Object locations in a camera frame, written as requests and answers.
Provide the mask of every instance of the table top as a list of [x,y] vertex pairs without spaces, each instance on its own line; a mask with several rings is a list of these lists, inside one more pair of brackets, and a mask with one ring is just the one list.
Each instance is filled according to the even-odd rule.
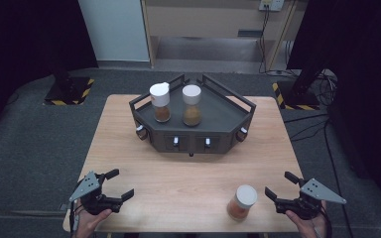
[[[135,134],[129,101],[138,95],[110,95],[103,109],[80,178],[119,169],[103,184],[103,193],[120,197],[134,188],[135,196],[119,213],[101,222],[102,232],[296,232],[278,214],[265,186],[279,198],[294,199],[299,187],[286,178],[302,173],[277,103],[272,97],[246,98],[257,107],[246,140],[227,154],[158,153]],[[226,211],[242,184],[252,185],[258,200],[243,221]],[[69,230],[68,213],[63,228]]]

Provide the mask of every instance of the black tray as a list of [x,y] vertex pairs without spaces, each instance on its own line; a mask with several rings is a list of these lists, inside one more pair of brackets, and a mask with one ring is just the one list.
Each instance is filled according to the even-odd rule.
[[[189,84],[198,85],[201,89],[198,107],[202,119],[194,127],[187,126],[182,117],[185,109],[182,89]],[[193,153],[226,153],[237,142],[244,141],[256,108],[254,103],[204,74],[202,80],[196,81],[185,79],[182,74],[169,85],[171,118],[167,122],[155,120],[151,101],[135,108],[137,103],[149,100],[149,92],[129,102],[137,135],[142,140],[149,137],[159,152],[181,152],[191,156]],[[250,110],[234,103],[227,95],[236,97]]]

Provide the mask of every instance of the black stand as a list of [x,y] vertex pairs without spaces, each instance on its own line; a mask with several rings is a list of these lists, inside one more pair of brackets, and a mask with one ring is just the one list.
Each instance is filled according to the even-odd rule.
[[91,84],[89,77],[57,78],[45,101],[48,104],[80,104],[85,100],[86,91]]
[[[333,5],[333,12],[339,13],[343,7],[343,1],[337,0]],[[334,54],[334,48],[339,36],[338,26],[342,21],[337,16],[336,14],[333,18],[329,19],[319,34],[312,53],[303,66],[302,72],[297,80],[294,83],[288,81],[277,82],[286,107],[300,107],[305,105],[313,106],[318,109],[319,102],[316,97],[309,92],[309,87],[318,78]]]
[[308,106],[312,109],[317,109],[319,107],[319,102],[317,97],[310,91],[297,95],[293,91],[294,83],[291,81],[278,81],[277,82],[279,93],[283,98],[283,108],[293,108],[297,109],[303,106]]

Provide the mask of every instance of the yellow and black tape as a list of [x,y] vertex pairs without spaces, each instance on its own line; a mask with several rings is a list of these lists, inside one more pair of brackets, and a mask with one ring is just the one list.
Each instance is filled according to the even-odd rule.
[[81,93],[82,96],[80,98],[77,98],[76,100],[45,100],[45,104],[47,105],[57,105],[57,106],[65,106],[65,105],[80,105],[82,102],[85,101],[86,96],[89,93],[89,90],[91,89],[92,83],[94,83],[94,79],[90,79],[88,81],[88,84],[83,89],[83,92]]
[[281,94],[280,88],[277,83],[273,83],[275,95],[277,96],[277,102],[281,109],[289,110],[320,110],[319,106],[316,105],[289,105],[286,104],[283,95]]

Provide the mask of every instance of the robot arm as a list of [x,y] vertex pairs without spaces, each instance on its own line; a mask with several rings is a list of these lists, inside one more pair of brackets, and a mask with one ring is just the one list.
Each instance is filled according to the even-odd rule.
[[285,172],[284,177],[294,184],[299,184],[299,197],[293,200],[281,199],[268,187],[265,187],[265,195],[274,201],[277,213],[286,213],[286,210],[295,212],[300,218],[310,220],[318,216],[321,210],[321,201],[331,201],[345,204],[346,200],[335,192],[315,180],[297,178],[290,172]]
[[81,204],[90,214],[97,215],[105,209],[119,212],[123,202],[134,196],[134,189],[121,195],[120,198],[107,197],[102,194],[102,186],[106,179],[112,179],[119,175],[119,170],[113,170],[107,174],[95,174],[89,172],[88,175],[78,183],[77,188],[69,198],[70,202],[81,199]]

